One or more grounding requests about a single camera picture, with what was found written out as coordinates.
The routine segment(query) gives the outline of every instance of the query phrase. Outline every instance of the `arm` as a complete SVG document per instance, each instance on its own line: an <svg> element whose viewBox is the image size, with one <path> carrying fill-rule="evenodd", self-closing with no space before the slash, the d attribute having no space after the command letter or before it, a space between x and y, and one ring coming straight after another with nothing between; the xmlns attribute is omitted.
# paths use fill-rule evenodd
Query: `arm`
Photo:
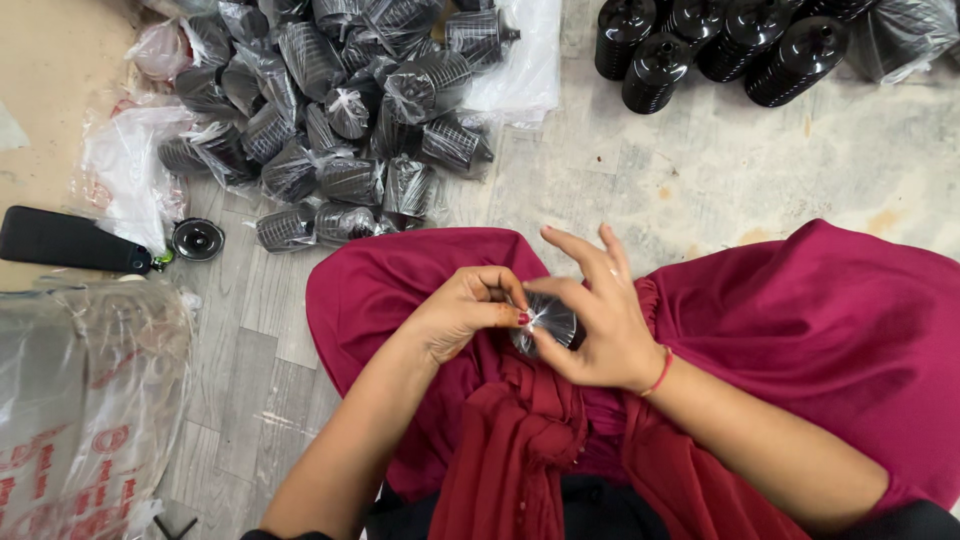
<svg viewBox="0 0 960 540"><path fill-rule="evenodd" d="M507 298L514 306L505 304ZM260 528L356 538L397 443L440 366L480 329L526 324L507 268L461 268L373 355L326 426L276 490Z"/></svg>
<svg viewBox="0 0 960 540"><path fill-rule="evenodd" d="M549 228L544 239L580 263L591 290L546 278L528 289L555 294L577 312L587 339L576 353L543 329L541 357L577 384L615 386L640 394L663 371L665 352L647 330L630 267L610 227L600 228L604 252ZM835 532L873 508L887 489L886 471L831 433L767 404L675 357L649 402L730 470L802 527Z"/></svg>

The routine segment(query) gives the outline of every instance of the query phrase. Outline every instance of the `gray floor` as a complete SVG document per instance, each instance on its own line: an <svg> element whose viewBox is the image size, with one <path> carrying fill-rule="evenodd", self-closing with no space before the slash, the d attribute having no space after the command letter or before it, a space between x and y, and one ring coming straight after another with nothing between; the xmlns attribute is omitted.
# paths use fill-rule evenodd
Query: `gray floor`
<svg viewBox="0 0 960 540"><path fill-rule="evenodd" d="M960 85L952 66L892 87L847 66L787 107L753 105L741 83L691 73L666 110L637 116L592 65L599 0L566 0L563 108L542 133L505 130L482 183L449 181L449 225L523 233L547 266L573 264L544 223L594 238L610 222L636 275L745 243L836 225L960 258ZM303 316L322 248L270 256L247 225L264 208L216 184L190 186L194 214L227 233L209 264L170 276L204 296L194 389L157 493L164 519L199 516L191 538L238 538L339 402Z"/></svg>

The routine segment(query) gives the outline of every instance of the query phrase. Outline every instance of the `red thread bracelet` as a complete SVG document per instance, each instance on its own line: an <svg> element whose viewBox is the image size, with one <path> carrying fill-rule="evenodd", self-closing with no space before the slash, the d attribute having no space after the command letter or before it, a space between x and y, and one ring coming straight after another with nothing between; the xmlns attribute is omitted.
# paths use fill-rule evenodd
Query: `red thread bracelet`
<svg viewBox="0 0 960 540"><path fill-rule="evenodd" d="M660 388L660 384L664 379L666 379L667 372L670 371L670 366L673 365L673 349L670 349L666 345L664 345L663 348L666 349L666 361L663 363L663 372L660 373L660 378L657 379L657 382L654 382L653 386L647 388L643 391L643 393L640 394L641 398L645 398L650 394L653 394L654 390Z"/></svg>

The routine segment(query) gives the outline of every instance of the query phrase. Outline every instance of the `magenta fabric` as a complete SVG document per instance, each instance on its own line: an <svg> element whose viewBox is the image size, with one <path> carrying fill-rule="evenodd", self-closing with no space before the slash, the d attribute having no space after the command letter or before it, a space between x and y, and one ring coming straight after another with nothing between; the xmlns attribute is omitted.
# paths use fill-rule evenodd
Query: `magenta fabric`
<svg viewBox="0 0 960 540"><path fill-rule="evenodd" d="M338 391L456 268L481 264L546 275L519 234L495 229L359 240L319 264L307 319ZM636 286L659 342L883 465L892 482L878 510L918 497L949 508L960 495L954 261L817 220ZM645 402L569 385L498 331L441 369L388 481L408 501L444 486L431 538L556 538L566 472L629 482L674 538L803 537Z"/></svg>

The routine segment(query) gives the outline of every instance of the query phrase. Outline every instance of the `hand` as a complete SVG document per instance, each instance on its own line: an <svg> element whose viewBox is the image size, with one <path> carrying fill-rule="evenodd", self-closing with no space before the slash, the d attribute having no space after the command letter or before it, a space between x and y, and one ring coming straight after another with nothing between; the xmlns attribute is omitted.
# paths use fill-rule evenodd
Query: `hand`
<svg viewBox="0 0 960 540"><path fill-rule="evenodd" d="M647 330L630 280L630 265L609 225L600 226L607 251L583 238L544 227L540 234L580 264L587 289L571 278L542 278L527 290L560 297L577 313L587 338L576 352L557 343L550 332L534 328L540 357L574 384L613 386L643 392L660 377L665 350Z"/></svg>
<svg viewBox="0 0 960 540"><path fill-rule="evenodd" d="M514 304L506 304L510 299ZM438 365L457 355L484 328L518 328L530 322L527 299L503 266L471 266L453 274L400 326Z"/></svg>

